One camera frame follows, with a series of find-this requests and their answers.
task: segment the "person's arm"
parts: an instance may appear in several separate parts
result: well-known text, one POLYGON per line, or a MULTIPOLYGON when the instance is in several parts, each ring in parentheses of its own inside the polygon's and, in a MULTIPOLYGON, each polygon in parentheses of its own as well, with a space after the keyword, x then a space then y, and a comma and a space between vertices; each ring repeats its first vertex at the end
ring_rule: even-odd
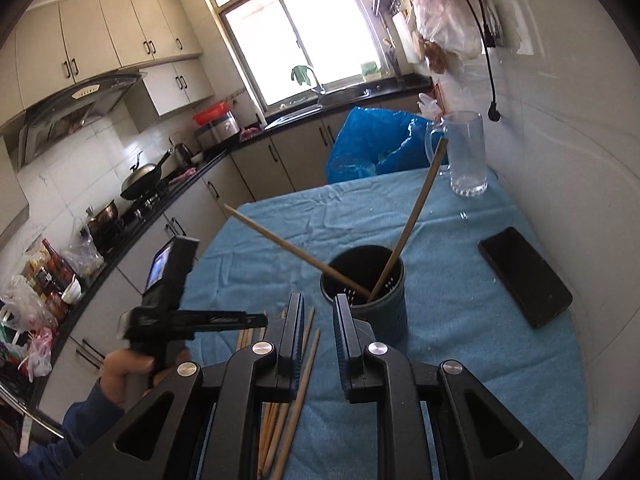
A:
POLYGON ((102 365, 102 376, 85 402, 76 402, 62 422, 64 439, 49 446, 36 446, 20 458, 32 480, 56 480, 124 414, 126 377, 148 374, 153 359, 131 350, 110 353, 102 365))

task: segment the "sink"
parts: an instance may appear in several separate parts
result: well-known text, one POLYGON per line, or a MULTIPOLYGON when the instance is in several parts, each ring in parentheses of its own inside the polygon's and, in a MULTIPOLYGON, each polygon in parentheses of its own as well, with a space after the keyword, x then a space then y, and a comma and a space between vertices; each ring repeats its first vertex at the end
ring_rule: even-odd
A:
POLYGON ((283 115, 279 119, 273 121, 273 123, 269 124, 266 129, 268 130, 269 128, 273 128, 274 126, 278 126, 279 124, 289 123, 291 121, 295 121, 296 119, 301 119, 302 117, 308 116, 313 112, 317 112, 320 108, 322 108, 322 105, 320 104, 301 108, 300 110, 296 110, 295 112, 291 112, 290 114, 283 115))
POLYGON ((329 92, 320 97, 320 104, 322 106, 333 106, 337 104, 347 103, 349 101, 355 101, 358 99, 364 99, 369 97, 371 91, 368 88, 343 88, 342 90, 336 90, 329 92))

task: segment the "table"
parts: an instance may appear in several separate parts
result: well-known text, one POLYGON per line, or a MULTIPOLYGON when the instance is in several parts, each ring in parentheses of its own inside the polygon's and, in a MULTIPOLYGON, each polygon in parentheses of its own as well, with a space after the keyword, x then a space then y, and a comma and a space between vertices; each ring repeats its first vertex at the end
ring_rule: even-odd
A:
MULTIPOLYGON (((392 248, 426 170, 376 176, 247 204, 240 211, 322 261, 359 244, 392 248)), ((569 311, 533 330, 478 252, 482 238, 516 227, 538 250, 524 216, 490 175, 484 195, 462 198, 439 176, 402 254, 406 266, 408 356, 462 362, 564 465, 580 478, 587 449, 587 403, 569 311)), ((244 224, 226 223, 190 274, 181 307, 279 316, 292 292, 316 307, 321 338, 287 479, 376 477, 376 411, 342 396, 331 307, 320 272, 244 224)), ((198 334, 194 359, 229 358, 236 332, 198 334)))

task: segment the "blue plastic bag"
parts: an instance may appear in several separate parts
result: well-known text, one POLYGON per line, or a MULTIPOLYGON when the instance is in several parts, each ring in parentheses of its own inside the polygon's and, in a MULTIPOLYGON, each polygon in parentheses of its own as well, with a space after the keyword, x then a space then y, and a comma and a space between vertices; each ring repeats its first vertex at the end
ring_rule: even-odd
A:
POLYGON ((325 173, 329 184, 427 168, 424 134, 431 121, 384 108, 354 108, 340 130, 325 173))

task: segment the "smartphone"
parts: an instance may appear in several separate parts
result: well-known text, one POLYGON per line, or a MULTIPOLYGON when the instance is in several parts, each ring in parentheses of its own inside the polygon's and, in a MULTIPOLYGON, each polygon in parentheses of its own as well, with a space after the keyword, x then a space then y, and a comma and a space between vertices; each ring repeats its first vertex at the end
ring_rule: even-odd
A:
POLYGON ((559 276, 516 228, 507 227, 482 240, 478 249, 533 328, 551 321, 574 300, 559 276))

